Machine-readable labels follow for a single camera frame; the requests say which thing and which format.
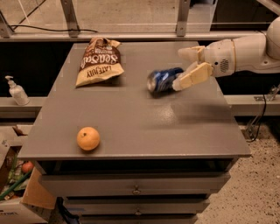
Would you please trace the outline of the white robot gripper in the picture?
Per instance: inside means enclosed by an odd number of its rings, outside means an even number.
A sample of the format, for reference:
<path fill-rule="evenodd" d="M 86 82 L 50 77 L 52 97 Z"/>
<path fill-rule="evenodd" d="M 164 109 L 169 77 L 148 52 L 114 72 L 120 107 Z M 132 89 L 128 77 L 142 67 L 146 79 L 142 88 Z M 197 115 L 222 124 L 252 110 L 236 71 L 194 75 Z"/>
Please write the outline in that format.
<path fill-rule="evenodd" d="M 206 47 L 198 45 L 181 48 L 178 49 L 178 56 L 193 63 L 172 82 L 175 91 L 204 82 L 211 75 L 223 77 L 235 71 L 235 49 L 230 39 L 216 41 Z"/>

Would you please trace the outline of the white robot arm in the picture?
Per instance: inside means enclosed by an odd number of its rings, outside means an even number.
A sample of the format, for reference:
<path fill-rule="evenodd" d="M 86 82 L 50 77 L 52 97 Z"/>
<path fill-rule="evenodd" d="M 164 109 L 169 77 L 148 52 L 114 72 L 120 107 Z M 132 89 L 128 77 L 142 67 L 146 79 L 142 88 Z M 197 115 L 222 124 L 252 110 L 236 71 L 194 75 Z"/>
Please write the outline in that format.
<path fill-rule="evenodd" d="M 280 72 L 280 17 L 276 18 L 265 33 L 223 39 L 210 45 L 181 48 L 178 56 L 191 65 L 172 83 L 175 91 L 181 91 L 210 76 L 223 77 L 239 71 L 257 74 Z"/>

